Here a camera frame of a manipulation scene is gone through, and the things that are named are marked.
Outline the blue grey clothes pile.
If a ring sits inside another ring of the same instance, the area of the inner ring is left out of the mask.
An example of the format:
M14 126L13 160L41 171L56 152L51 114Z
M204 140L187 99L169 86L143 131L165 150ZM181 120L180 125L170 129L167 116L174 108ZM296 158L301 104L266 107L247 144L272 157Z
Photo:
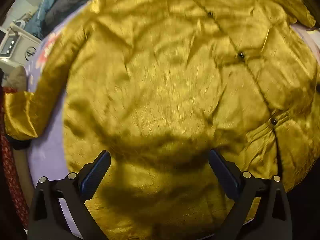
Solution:
M35 14L26 23L25 31L43 39L70 14L89 0L42 0Z

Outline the red patterned cloth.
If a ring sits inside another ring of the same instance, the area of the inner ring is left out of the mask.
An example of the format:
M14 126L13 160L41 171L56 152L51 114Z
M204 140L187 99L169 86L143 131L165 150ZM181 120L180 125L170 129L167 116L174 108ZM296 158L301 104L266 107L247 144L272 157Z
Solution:
M14 154L5 133L4 124L4 97L6 93L15 93L16 89L1 87L1 159L4 165L4 177L9 189L10 200L22 228L27 230L29 207L23 195L22 188L14 161Z

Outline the white bedside machine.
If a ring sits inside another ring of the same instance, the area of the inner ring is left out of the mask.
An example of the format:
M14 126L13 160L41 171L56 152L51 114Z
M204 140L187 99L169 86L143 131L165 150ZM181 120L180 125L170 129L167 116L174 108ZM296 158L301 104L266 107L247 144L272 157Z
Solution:
M11 22L1 27L1 70L5 78L17 67L25 66L37 52L41 40Z

